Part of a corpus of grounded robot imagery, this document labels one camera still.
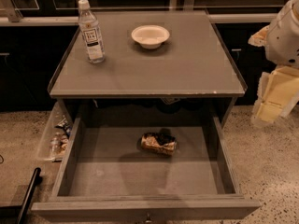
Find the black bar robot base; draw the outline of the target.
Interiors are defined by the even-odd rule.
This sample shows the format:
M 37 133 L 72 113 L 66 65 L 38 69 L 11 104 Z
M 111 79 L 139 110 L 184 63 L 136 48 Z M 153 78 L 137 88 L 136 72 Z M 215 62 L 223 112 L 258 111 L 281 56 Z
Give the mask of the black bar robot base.
M 15 224 L 24 224 L 30 203 L 35 193 L 36 186 L 39 185 L 43 178 L 40 176 L 41 168 L 36 167 L 33 171 L 28 188 L 25 192 L 21 203 L 0 203 L 0 218 L 15 217 Z

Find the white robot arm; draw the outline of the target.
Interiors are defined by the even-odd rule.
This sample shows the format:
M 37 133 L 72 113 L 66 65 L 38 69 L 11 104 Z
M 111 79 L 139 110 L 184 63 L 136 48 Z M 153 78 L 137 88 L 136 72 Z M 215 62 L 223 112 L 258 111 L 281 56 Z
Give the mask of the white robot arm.
M 252 123 L 264 127 L 287 117 L 299 100 L 299 0 L 288 1 L 249 44 L 264 47 L 266 59 L 276 65 L 262 72 L 252 109 Z

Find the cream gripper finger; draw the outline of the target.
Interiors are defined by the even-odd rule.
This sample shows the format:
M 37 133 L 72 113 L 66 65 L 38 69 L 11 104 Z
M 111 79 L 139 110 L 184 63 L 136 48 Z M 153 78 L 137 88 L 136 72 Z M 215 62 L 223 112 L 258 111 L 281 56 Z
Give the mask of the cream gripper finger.
M 249 38 L 248 43 L 255 47 L 264 47 L 266 44 L 266 36 L 269 30 L 269 26 L 266 25 L 261 30 L 256 32 Z
M 262 72 L 252 109 L 251 122 L 257 127 L 286 118 L 299 102 L 299 69 L 278 66 L 271 73 Z

